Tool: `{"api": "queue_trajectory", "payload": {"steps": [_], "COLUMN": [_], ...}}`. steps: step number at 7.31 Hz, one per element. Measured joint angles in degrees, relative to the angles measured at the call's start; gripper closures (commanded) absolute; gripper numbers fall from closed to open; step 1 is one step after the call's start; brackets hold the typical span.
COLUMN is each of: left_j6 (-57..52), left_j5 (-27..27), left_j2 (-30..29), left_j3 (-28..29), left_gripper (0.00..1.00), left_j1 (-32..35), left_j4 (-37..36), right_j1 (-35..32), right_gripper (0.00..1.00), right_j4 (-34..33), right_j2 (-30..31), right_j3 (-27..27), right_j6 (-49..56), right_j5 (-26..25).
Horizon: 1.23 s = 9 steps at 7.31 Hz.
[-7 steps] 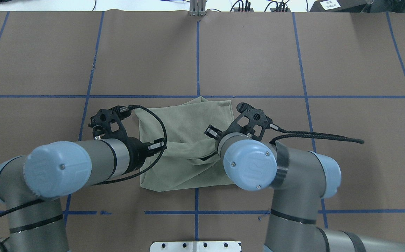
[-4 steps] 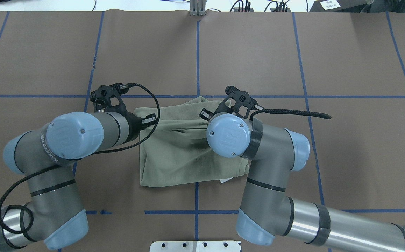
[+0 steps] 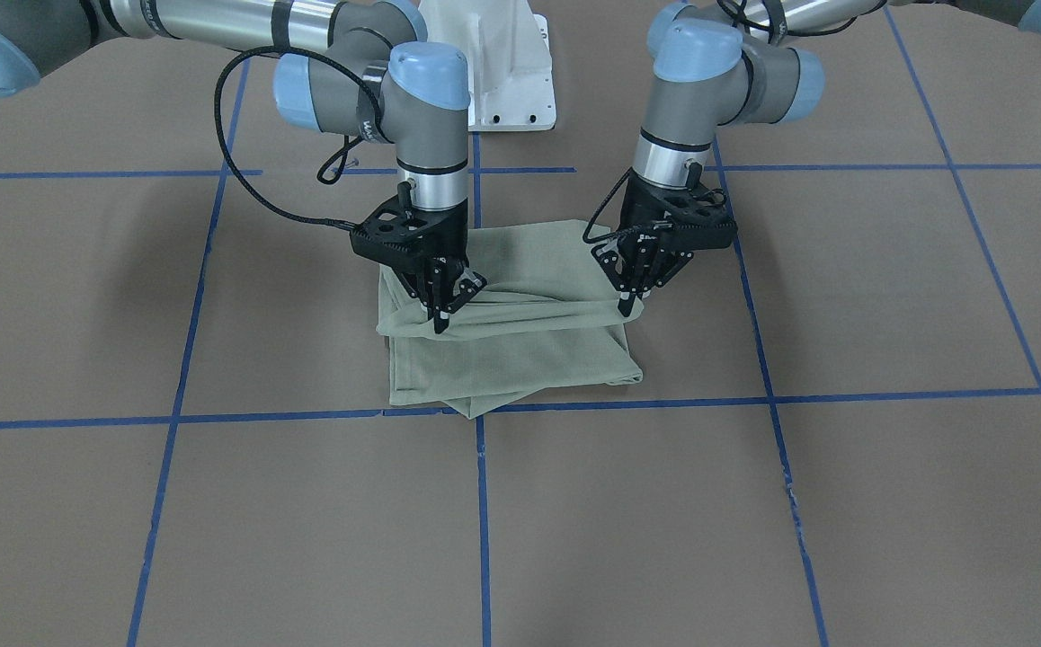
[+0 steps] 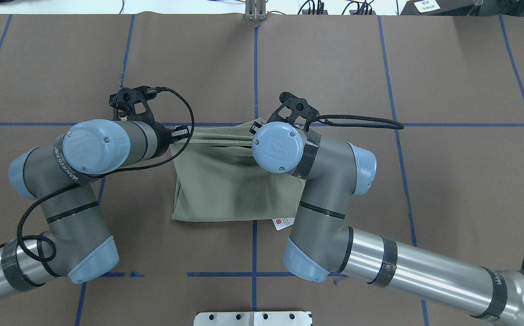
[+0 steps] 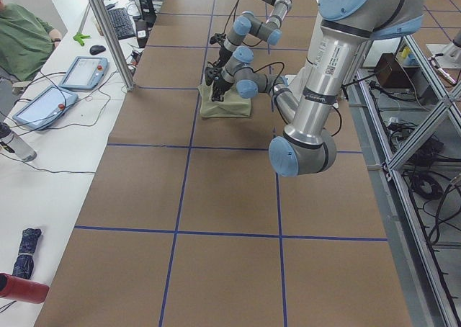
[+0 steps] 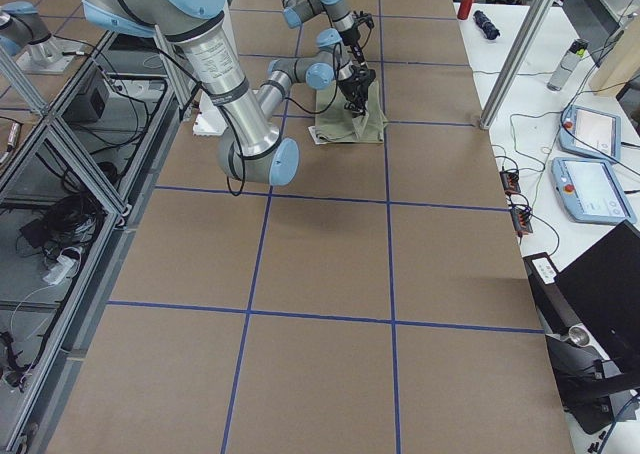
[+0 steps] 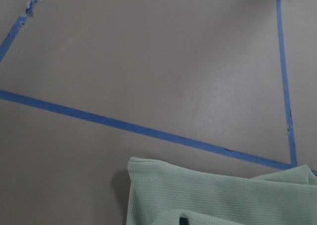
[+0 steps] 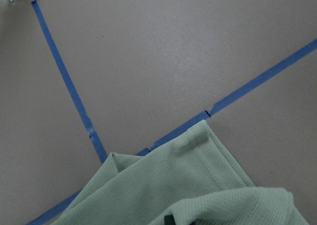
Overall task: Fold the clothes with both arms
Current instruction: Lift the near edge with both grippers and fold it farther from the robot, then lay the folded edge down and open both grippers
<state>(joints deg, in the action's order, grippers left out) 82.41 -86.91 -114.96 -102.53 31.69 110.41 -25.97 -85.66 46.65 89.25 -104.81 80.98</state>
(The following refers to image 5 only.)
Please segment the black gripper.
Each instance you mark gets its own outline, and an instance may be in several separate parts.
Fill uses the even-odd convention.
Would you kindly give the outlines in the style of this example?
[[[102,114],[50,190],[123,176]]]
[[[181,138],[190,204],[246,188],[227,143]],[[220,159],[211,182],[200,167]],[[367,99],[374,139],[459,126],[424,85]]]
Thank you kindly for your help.
[[[231,58],[231,52],[226,48],[219,49],[218,59],[214,62],[214,67],[222,68]]]
[[[231,88],[231,83],[222,77],[216,77],[212,84],[212,102],[223,102],[224,94]]]

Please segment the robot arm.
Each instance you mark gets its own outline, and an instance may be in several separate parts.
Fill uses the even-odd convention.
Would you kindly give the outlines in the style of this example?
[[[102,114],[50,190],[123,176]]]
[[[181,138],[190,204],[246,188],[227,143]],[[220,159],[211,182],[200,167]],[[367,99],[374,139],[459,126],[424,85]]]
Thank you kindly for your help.
[[[336,159],[336,145],[325,124],[358,47],[418,31],[424,0],[319,0],[306,64],[291,84],[251,67],[254,56],[243,44],[246,36],[278,43],[282,21],[292,8],[292,0],[262,1],[273,8],[267,21],[244,12],[219,38],[218,60],[205,71],[211,100],[222,101],[231,88],[244,99],[268,94],[286,122],[283,134],[269,144],[273,169],[281,176],[325,171]]]
[[[210,44],[220,45],[218,59],[211,64],[213,68],[222,68],[243,44],[247,35],[252,35],[270,45],[276,45],[281,36],[282,21],[292,8],[292,0],[260,0],[273,7],[272,12],[263,22],[251,11],[242,12],[228,31],[215,33]]]

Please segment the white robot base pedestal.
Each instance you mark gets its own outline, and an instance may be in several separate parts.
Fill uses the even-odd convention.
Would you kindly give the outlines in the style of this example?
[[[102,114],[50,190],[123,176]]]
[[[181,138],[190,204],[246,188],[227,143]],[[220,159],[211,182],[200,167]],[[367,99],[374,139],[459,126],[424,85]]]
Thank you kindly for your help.
[[[352,27],[325,18],[340,0],[319,1],[305,66],[274,98],[279,111],[294,117],[308,106],[328,109],[337,99],[362,38]]]

